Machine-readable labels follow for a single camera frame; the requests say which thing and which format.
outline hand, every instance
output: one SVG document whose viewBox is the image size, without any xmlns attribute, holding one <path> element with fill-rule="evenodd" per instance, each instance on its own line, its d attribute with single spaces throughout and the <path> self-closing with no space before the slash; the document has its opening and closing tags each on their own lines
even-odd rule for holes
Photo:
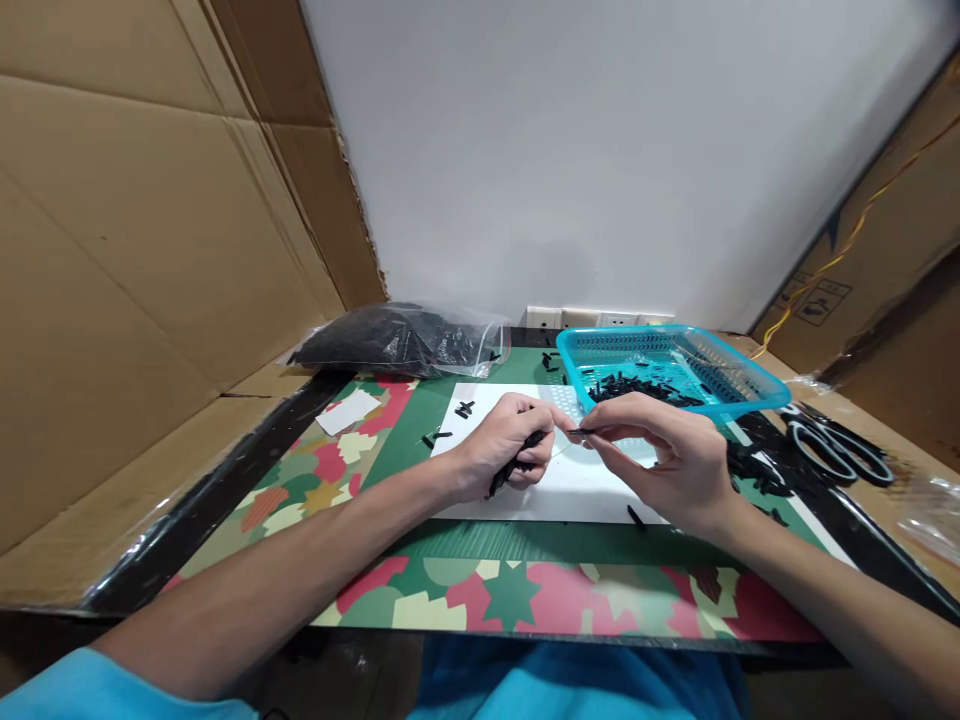
<svg viewBox="0 0 960 720">
<path fill-rule="evenodd" d="M 508 478 L 513 487 L 522 490 L 540 482 L 553 451 L 554 426 L 569 432 L 577 424 L 552 403 L 519 393 L 500 398 L 480 426 L 450 451 L 459 461 L 456 501 L 487 497 L 493 476 L 514 457 L 534 467 L 526 471 L 515 468 Z M 520 452 L 524 441 L 537 430 L 545 433 L 543 440 Z M 571 440 L 580 442 L 575 437 Z"/>
<path fill-rule="evenodd" d="M 587 443 L 610 472 L 691 535 L 714 542 L 747 504 L 730 484 L 726 440 L 703 415 L 634 392 L 599 403 L 580 426 L 598 431 Z M 613 443 L 625 438 L 653 445 L 658 465 L 645 468 L 624 455 Z"/>
</svg>

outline forearm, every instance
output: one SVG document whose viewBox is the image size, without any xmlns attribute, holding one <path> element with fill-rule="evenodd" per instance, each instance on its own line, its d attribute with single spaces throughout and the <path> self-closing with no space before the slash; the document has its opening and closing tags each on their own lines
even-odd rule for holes
<svg viewBox="0 0 960 720">
<path fill-rule="evenodd" d="M 756 571 L 911 715 L 955 713 L 960 630 L 749 506 L 714 541 Z"/>
<path fill-rule="evenodd" d="M 94 643 L 167 692 L 219 697 L 407 530 L 450 504 L 446 456 L 209 568 Z"/>
</svg>

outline electrical outlet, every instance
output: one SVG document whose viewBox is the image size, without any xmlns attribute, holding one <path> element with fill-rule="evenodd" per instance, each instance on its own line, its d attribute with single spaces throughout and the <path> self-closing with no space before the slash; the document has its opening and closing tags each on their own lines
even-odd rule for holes
<svg viewBox="0 0 960 720">
<path fill-rule="evenodd" d="M 600 327 L 626 327 L 637 324 L 636 313 L 618 313 L 604 310 L 600 313 Z"/>
<path fill-rule="evenodd" d="M 674 321 L 673 315 L 638 315 L 637 325 L 669 325 Z"/>
<path fill-rule="evenodd" d="M 543 328 L 545 330 L 559 330 L 560 308 L 542 308 L 534 305 L 527 306 L 527 321 L 525 327 Z"/>
<path fill-rule="evenodd" d="M 560 327 L 596 327 L 600 324 L 599 310 L 581 310 L 580 308 L 562 308 Z"/>
</svg>

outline clear plastic bag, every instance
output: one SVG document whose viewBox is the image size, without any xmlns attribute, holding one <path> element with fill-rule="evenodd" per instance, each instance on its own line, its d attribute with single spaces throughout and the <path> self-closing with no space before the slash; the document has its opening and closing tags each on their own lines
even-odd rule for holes
<svg viewBox="0 0 960 720">
<path fill-rule="evenodd" d="M 377 303 L 351 310 L 304 341 L 290 358 L 311 369 L 417 378 L 486 377 L 510 351 L 502 316 L 465 308 Z"/>
<path fill-rule="evenodd" d="M 960 565 L 960 485 L 943 478 L 909 483 L 898 503 L 899 525 L 954 565 Z"/>
</svg>

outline white wall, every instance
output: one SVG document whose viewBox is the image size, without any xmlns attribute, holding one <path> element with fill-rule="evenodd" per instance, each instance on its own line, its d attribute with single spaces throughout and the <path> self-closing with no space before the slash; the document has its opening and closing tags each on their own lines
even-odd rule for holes
<svg viewBox="0 0 960 720">
<path fill-rule="evenodd" d="M 303 0 L 394 299 L 745 331 L 950 0 Z"/>
</svg>

